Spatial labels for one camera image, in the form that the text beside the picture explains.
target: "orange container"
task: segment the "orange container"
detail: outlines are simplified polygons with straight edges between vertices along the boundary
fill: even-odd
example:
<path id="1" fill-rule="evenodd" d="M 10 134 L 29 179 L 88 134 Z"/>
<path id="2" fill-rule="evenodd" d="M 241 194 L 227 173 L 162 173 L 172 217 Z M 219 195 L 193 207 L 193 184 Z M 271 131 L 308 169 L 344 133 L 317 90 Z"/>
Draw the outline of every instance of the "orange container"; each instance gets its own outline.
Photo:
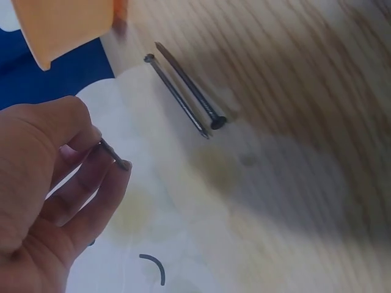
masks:
<path id="1" fill-rule="evenodd" d="M 24 38 L 42 70 L 65 53 L 107 32 L 113 0 L 12 0 Z"/>

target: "steel nail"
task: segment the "steel nail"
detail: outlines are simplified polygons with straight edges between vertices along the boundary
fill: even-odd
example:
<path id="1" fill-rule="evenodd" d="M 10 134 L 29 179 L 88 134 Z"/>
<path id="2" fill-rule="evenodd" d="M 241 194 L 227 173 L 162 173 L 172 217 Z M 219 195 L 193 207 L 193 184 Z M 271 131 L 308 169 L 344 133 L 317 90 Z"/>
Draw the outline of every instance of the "steel nail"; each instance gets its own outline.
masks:
<path id="1" fill-rule="evenodd" d="M 224 116 L 220 116 L 213 109 L 211 104 L 206 100 L 198 87 L 193 83 L 193 81 L 189 78 L 189 76 L 185 73 L 182 66 L 179 62 L 174 58 L 174 56 L 164 47 L 161 43 L 155 42 L 155 45 L 159 52 L 163 55 L 164 58 L 170 63 L 170 65 L 174 68 L 174 70 L 178 73 L 178 75 L 182 78 L 183 82 L 188 86 L 193 95 L 197 98 L 198 102 L 201 104 L 205 112 L 212 119 L 212 123 L 210 124 L 211 129 L 217 130 L 222 128 L 226 122 L 227 118 Z"/>
<path id="2" fill-rule="evenodd" d="M 175 87 L 172 85 L 168 77 L 164 74 L 163 70 L 160 69 L 158 63 L 156 62 L 155 55 L 148 54 L 144 58 L 144 62 L 149 63 L 153 69 L 155 69 L 158 76 L 161 78 L 163 83 L 166 85 L 166 87 L 170 90 L 171 94 L 174 96 L 174 98 L 177 100 L 178 104 L 181 106 L 181 108 L 185 111 L 186 115 L 190 118 L 194 126 L 197 128 L 199 133 L 204 136 L 204 138 L 209 139 L 208 132 L 203 127 L 201 122 L 196 118 L 192 110 L 189 108 L 189 106 L 186 104 L 184 99 L 181 97 L 181 95 L 178 93 L 178 91 L 175 89 Z"/>

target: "wooden table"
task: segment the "wooden table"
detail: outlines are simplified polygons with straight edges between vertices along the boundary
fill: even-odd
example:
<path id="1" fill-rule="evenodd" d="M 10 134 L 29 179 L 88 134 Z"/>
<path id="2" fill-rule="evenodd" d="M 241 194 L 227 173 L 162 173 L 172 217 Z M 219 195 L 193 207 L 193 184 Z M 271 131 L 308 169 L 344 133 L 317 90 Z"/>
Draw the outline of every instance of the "wooden table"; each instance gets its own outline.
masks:
<path id="1" fill-rule="evenodd" d="M 390 24 L 386 0 L 117 3 L 104 48 L 224 292 L 391 292 Z M 154 41 L 228 117 L 209 141 Z"/>

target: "finger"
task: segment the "finger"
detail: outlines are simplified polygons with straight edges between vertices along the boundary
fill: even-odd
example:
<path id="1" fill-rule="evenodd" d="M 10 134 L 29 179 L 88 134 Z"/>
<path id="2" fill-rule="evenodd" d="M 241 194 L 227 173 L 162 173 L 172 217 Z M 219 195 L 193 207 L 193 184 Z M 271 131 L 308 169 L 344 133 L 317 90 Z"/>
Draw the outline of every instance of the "finger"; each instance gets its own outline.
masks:
<path id="1" fill-rule="evenodd" d="M 62 227 L 77 255 L 102 233 L 121 203 L 131 173 L 131 164 L 126 164 L 129 171 L 112 164 L 97 195 Z"/>
<path id="2" fill-rule="evenodd" d="M 76 151 L 85 151 L 101 139 L 100 131 L 91 123 L 87 106 L 75 96 L 38 105 L 13 106 L 7 115 L 19 118 L 43 134 L 56 152 L 65 144 Z"/>
<path id="3" fill-rule="evenodd" d="M 96 147 L 75 175 L 45 201 L 40 216 L 58 226 L 66 223 L 99 188 L 112 162 L 102 147 Z"/>
<path id="4" fill-rule="evenodd" d="M 68 176 L 87 157 L 88 151 L 75 151 L 68 145 L 60 147 L 54 163 L 53 176 L 50 190 L 56 187 L 66 176 Z"/>

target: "blue fabric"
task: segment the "blue fabric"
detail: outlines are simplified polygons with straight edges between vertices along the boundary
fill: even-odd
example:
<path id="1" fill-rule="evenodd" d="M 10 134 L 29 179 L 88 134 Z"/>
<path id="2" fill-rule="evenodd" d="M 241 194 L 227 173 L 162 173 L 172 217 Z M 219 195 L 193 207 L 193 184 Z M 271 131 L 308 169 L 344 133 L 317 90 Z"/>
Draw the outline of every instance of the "blue fabric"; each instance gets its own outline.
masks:
<path id="1" fill-rule="evenodd" d="M 42 71 L 20 31 L 0 30 L 0 109 L 75 95 L 100 79 L 113 78 L 100 39 L 82 45 Z"/>

